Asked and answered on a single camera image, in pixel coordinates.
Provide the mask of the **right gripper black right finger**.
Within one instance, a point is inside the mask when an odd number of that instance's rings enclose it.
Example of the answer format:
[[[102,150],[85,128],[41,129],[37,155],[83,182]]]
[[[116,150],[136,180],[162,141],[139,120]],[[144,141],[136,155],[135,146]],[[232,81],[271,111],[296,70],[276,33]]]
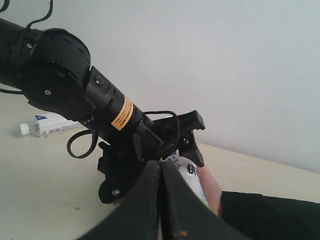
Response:
[[[173,162],[160,166],[159,212],[164,240],[247,239],[200,201]]]

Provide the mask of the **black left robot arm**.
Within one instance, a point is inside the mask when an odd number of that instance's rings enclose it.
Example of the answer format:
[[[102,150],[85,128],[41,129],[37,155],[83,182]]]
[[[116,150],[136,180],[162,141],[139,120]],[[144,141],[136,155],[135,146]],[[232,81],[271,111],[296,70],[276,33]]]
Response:
[[[173,152],[204,165],[194,130],[204,130],[197,111],[151,120],[91,65],[85,44],[60,28],[29,29],[0,21],[0,82],[19,89],[33,107],[57,113],[85,127],[90,151],[103,151],[97,169],[105,175],[98,195],[112,204],[123,199],[148,161]]]

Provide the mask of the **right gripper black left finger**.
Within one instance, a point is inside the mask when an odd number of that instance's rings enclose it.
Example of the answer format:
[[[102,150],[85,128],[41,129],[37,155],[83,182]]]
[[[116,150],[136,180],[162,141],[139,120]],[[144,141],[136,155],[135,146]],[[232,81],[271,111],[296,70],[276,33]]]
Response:
[[[84,235],[86,240],[156,240],[159,228],[158,190],[161,166],[147,163],[121,204]]]

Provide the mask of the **person's open right hand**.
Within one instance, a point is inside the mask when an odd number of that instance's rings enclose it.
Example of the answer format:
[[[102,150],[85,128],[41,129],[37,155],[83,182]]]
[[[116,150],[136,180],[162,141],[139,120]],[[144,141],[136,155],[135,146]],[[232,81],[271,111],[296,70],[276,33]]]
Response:
[[[221,215],[222,189],[207,166],[197,169],[199,181],[211,211]]]

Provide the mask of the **black sleeved right forearm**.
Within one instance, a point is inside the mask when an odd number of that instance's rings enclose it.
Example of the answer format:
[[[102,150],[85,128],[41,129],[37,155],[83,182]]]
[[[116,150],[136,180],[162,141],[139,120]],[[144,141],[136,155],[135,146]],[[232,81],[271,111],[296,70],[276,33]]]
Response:
[[[224,191],[221,204],[221,218],[251,240],[320,238],[318,203]]]

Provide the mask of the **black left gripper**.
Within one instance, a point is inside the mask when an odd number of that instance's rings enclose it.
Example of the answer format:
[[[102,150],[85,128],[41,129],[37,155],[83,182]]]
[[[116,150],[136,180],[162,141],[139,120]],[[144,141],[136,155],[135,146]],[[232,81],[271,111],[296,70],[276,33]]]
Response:
[[[102,203],[114,204],[125,198],[149,161],[165,160],[178,152],[200,168],[205,165],[194,137],[195,130],[205,129],[202,116],[196,110],[181,115],[170,111],[167,114],[169,117],[150,120],[145,112],[117,141],[98,144],[102,157],[97,169],[105,176],[98,190]]]

